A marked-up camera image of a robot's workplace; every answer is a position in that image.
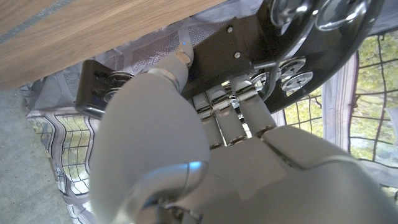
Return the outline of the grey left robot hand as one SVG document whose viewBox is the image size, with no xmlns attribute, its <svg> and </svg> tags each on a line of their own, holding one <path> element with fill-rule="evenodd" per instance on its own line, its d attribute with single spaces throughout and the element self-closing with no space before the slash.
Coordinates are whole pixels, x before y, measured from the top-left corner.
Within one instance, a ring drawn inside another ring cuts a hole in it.
<svg viewBox="0 0 398 224">
<path fill-rule="evenodd" d="M 253 135 L 212 149 L 182 97 L 190 44 L 127 81 L 106 105 L 90 159 L 98 223 L 396 223 L 359 161 L 249 99 Z"/>
</svg>

